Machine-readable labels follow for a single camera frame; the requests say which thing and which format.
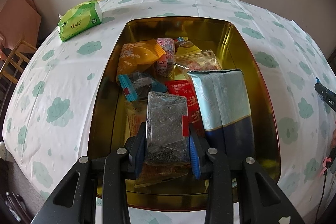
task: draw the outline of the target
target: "metal screw head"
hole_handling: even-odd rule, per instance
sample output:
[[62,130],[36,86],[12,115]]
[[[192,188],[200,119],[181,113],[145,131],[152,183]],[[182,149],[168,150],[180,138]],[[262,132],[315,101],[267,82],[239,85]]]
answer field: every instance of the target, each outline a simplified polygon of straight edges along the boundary
[[215,155],[215,154],[217,154],[217,149],[216,148],[213,148],[213,147],[210,147],[209,149],[208,149],[208,153],[209,154],[211,154],[211,155]]
[[252,158],[252,157],[247,157],[245,160],[246,160],[246,162],[247,162],[248,164],[253,164],[253,163],[255,163],[255,160],[254,160],[254,158]]
[[89,158],[87,156],[80,157],[79,163],[80,164],[85,164],[89,161]]
[[123,155],[123,154],[125,154],[127,152],[127,149],[126,148],[119,148],[118,150],[117,150],[117,154],[119,154],[119,155]]

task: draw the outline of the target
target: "orange snack wrapper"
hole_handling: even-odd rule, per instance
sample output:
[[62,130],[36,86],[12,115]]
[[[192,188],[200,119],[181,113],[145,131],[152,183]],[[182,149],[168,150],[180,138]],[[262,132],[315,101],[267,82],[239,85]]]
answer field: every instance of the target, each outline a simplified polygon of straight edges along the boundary
[[166,52],[154,40],[127,43],[121,48],[117,75],[144,72]]

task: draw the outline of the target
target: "light blue package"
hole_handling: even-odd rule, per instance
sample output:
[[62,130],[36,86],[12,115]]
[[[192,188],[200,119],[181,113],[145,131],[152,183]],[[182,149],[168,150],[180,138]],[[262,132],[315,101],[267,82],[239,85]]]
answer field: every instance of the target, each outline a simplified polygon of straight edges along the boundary
[[229,157],[254,156],[251,108],[241,70],[189,71],[212,147]]

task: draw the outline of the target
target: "snack package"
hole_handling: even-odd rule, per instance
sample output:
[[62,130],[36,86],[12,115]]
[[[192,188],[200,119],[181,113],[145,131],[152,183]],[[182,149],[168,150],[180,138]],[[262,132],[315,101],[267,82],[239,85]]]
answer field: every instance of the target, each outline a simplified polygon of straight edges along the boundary
[[96,0],[78,4],[65,13],[58,23],[62,42],[101,23],[102,12]]
[[200,107],[194,89],[188,80],[167,81],[165,83],[170,94],[185,96],[188,104],[188,120],[193,123],[198,136],[204,137],[204,127],[200,113]]
[[161,182],[177,179],[188,174],[189,167],[153,166],[143,164],[142,171],[134,183],[134,188],[147,187]]
[[129,133],[136,136],[142,122],[146,122],[147,100],[125,102]]
[[176,58],[175,63],[184,70],[221,70],[221,66],[211,50],[180,56]]
[[205,136],[228,157],[254,157],[251,108],[243,73],[235,70],[189,71]]
[[146,126],[148,165],[190,163],[187,98],[149,92]]
[[188,37],[179,37],[174,42],[177,48],[176,57],[201,52],[198,47],[188,40]]
[[169,77],[174,69],[175,65],[175,44],[171,38],[158,38],[157,43],[166,52],[156,62],[157,74],[163,77]]
[[143,72],[164,54],[165,51],[154,39],[124,44],[121,48],[117,75]]
[[[136,136],[142,122],[146,122],[147,100],[125,102],[131,137]],[[160,182],[184,176],[188,168],[178,166],[152,166],[143,164],[140,176],[136,179],[134,187],[147,187]]]
[[120,85],[127,101],[147,99],[148,92],[166,92],[167,88],[144,72],[134,72],[129,75],[118,75]]

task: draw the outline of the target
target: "table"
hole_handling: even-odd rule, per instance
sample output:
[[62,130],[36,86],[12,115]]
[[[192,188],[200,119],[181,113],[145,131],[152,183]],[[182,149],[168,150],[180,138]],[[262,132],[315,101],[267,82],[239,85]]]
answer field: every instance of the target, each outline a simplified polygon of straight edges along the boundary
[[[57,29],[48,36],[11,98],[4,142],[35,189],[46,198],[73,163],[86,155],[98,86],[128,21],[208,17],[232,22],[253,53],[277,121],[282,168],[278,185],[312,223],[322,193],[322,160],[329,154],[335,128],[335,113],[314,90],[315,77],[333,91],[336,77],[309,34],[294,21],[239,0],[102,0],[100,6],[101,25],[65,43]],[[334,179],[328,173],[321,211],[335,193]],[[140,215],[150,213],[132,209],[132,214],[134,219],[145,219]],[[183,218],[194,213],[179,214]],[[169,218],[159,221],[151,214],[146,220],[176,222]]]

